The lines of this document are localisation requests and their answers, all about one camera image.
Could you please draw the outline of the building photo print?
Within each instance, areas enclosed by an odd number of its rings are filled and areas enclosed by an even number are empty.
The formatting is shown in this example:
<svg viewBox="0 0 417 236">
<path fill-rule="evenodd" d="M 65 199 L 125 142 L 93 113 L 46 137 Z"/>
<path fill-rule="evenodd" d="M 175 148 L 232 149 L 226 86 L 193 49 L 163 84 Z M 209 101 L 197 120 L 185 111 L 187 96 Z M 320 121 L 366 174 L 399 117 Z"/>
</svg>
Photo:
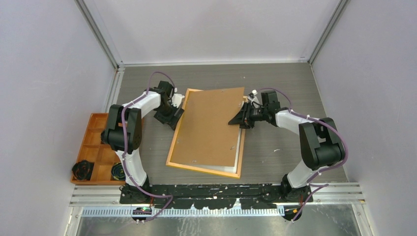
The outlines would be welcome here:
<svg viewBox="0 0 417 236">
<path fill-rule="evenodd" d="M 240 153 L 240 143 L 241 143 L 241 140 L 242 140 L 242 133 L 243 133 L 243 130 L 239 129 L 238 141 L 237 141 L 237 144 L 234 148 L 234 150 L 236 151 L 234 166 L 201 165 L 201 164 L 193 164 L 192 166 L 199 167 L 199 168 L 204 168 L 204 169 L 209 169 L 209 170 L 215 170 L 215 171 L 221 171 L 221 172 L 227 172 L 227 173 L 235 174 L 237 172 L 237 168 L 238 168 L 238 159 L 239 159 L 239 153 Z"/>
</svg>

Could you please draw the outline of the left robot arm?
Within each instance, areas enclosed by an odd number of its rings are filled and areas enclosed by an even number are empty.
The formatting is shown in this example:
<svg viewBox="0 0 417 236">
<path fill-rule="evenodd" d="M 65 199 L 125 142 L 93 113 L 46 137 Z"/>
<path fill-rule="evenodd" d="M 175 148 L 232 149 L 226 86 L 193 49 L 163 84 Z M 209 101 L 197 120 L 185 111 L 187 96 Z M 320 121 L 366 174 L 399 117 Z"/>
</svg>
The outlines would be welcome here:
<svg viewBox="0 0 417 236">
<path fill-rule="evenodd" d="M 139 152 L 143 135 L 142 119 L 154 111 L 154 118 L 175 130 L 184 112 L 180 108 L 183 98 L 172 82 L 160 81 L 157 87 L 147 88 L 131 102 L 114 104 L 109 108 L 101 141 L 108 144 L 120 159 L 125 174 L 124 187 L 132 190 L 133 199 L 140 204 L 154 196 Z"/>
</svg>

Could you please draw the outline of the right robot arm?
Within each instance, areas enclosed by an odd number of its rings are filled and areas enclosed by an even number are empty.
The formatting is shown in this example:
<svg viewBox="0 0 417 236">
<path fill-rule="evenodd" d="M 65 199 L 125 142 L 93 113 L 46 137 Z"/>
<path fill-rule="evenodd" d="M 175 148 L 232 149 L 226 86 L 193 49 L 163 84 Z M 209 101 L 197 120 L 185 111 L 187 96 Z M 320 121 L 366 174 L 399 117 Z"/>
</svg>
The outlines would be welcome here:
<svg viewBox="0 0 417 236">
<path fill-rule="evenodd" d="M 264 88 L 258 100 L 257 91 L 253 90 L 228 124 L 251 129 L 255 122 L 265 121 L 299 136 L 301 161 L 283 176 L 279 189 L 281 199 L 294 202 L 308 194 L 308 185 L 315 177 L 342 165 L 348 151 L 333 119 L 312 118 L 295 112 L 291 106 L 282 107 L 279 93 L 277 89 Z"/>
</svg>

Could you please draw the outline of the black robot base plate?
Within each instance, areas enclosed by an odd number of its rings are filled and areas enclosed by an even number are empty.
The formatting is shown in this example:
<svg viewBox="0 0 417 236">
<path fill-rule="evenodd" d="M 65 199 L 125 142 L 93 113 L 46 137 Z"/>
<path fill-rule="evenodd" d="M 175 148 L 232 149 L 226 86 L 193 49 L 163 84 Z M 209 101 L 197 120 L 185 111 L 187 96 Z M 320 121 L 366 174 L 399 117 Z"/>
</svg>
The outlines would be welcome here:
<svg viewBox="0 0 417 236">
<path fill-rule="evenodd" d="M 237 204 L 242 209 L 272 209 L 277 203 L 299 206 L 312 201 L 310 187 L 290 190 L 272 183 L 155 184 L 146 189 L 148 195 L 128 184 L 119 190 L 121 204 L 148 204 L 158 209 L 231 209 Z"/>
</svg>

